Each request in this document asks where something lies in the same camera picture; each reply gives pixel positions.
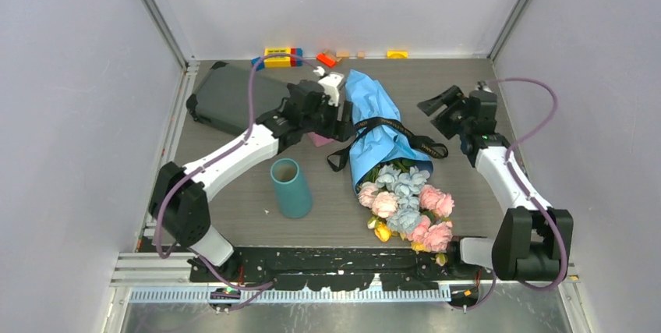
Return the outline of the blue flower bouquet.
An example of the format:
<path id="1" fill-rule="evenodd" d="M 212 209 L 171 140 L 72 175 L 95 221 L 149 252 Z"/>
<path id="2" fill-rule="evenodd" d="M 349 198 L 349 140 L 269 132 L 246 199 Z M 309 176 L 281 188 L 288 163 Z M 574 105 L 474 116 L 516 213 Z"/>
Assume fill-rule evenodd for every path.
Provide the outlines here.
<path id="1" fill-rule="evenodd" d="M 402 123 L 382 84 L 365 73 L 349 73 L 346 98 L 353 103 L 354 124 L 373 117 Z M 430 182 L 435 160 L 440 159 L 411 149 L 404 136 L 379 126 L 353 144 L 348 164 L 358 202 L 371 213 L 367 227 L 379 241 L 398 237 L 415 252 L 435 254 L 444 265 L 454 199 Z"/>

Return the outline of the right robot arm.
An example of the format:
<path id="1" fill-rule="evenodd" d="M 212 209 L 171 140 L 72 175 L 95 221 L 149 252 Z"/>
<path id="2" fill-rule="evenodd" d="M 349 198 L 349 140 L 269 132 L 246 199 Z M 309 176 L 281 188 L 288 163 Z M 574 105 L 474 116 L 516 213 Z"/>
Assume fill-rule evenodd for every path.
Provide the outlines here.
<path id="1" fill-rule="evenodd" d="M 497 132 L 497 95 L 485 85 L 469 94 L 452 86 L 418 107 L 445 138 L 459 137 L 461 152 L 504 209 L 495 239 L 452 239 L 444 259 L 447 273 L 461 279 L 481 267 L 504 281 L 563 281 L 573 218 L 540 196 L 509 150 L 507 138 Z"/>

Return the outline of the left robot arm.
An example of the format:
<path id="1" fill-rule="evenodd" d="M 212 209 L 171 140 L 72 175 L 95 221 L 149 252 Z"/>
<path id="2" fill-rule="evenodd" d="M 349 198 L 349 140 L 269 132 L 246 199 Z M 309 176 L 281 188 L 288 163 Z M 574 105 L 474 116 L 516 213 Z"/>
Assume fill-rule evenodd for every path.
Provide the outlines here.
<path id="1" fill-rule="evenodd" d="M 352 103 L 340 101 L 344 84 L 341 73 L 290 83 L 288 97 L 232 142 L 184 166 L 172 161 L 163 165 L 148 205 L 157 221 L 154 240 L 158 242 L 165 230 L 179 245 L 206 258 L 218 280 L 231 281 L 239 261 L 232 255 L 233 245 L 211 224 L 209 203 L 234 179 L 296 145 L 307 133 L 348 140 L 355 130 Z"/>

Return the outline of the black ribbon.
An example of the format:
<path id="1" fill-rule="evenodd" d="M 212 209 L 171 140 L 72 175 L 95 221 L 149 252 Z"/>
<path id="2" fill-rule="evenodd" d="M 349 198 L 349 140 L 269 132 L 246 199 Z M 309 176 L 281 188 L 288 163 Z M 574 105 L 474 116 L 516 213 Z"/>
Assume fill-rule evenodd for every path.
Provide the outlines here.
<path id="1" fill-rule="evenodd" d="M 444 159 L 449 155 L 449 151 L 443 143 L 436 143 L 428 136 L 415 135 L 398 120 L 373 117 L 357 122 L 354 125 L 357 132 L 355 139 L 347 147 L 327 156 L 327 163 L 331 170 L 333 172 L 341 171 L 349 161 L 350 150 L 353 144 L 379 126 L 386 126 L 393 129 L 405 137 L 411 149 L 421 151 L 431 158 Z"/>

